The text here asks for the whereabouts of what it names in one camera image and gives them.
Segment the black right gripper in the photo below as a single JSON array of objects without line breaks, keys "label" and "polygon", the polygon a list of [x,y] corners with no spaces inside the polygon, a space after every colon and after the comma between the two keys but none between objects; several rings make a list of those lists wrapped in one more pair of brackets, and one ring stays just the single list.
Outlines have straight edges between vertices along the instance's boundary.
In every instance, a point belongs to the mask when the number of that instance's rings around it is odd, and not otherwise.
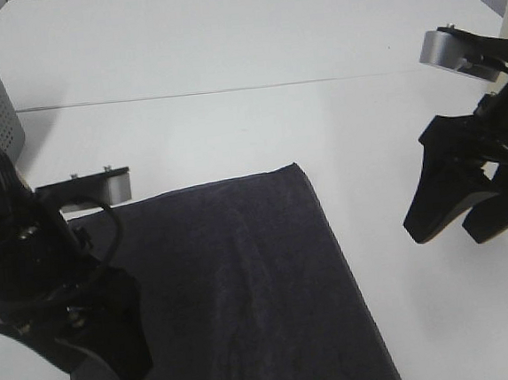
[{"label": "black right gripper", "polygon": [[[464,58],[471,68],[508,75],[508,41],[479,43]],[[477,244],[508,229],[508,80],[473,116],[434,116],[418,142],[421,175],[403,221],[416,243],[429,242],[471,207],[463,228]],[[481,170],[488,161],[499,164],[493,182]]]}]

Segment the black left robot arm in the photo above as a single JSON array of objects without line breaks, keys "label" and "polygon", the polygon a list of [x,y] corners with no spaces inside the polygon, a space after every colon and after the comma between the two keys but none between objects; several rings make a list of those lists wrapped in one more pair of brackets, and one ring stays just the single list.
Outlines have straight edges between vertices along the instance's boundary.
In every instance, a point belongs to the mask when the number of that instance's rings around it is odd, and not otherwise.
[{"label": "black left robot arm", "polygon": [[[111,218],[105,255],[71,228],[66,205],[99,207]],[[152,357],[140,317],[137,280],[112,266],[123,238],[108,204],[57,185],[31,190],[0,149],[0,334],[70,373],[91,358],[120,380],[144,380]]]}]

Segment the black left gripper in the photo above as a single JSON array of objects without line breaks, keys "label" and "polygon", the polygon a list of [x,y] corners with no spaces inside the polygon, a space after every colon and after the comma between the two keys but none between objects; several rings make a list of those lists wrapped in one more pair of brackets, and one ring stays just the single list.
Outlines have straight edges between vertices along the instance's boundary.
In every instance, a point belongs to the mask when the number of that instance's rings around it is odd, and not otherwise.
[{"label": "black left gripper", "polygon": [[47,189],[16,194],[0,190],[0,335],[61,371],[74,372],[87,358],[85,353],[14,327],[72,305],[91,289],[85,325],[88,354],[120,380],[144,380],[152,356],[141,323],[140,286],[122,269],[105,273],[104,261],[90,254],[87,233],[71,229],[63,218],[62,209],[71,205],[92,208],[99,200]]}]

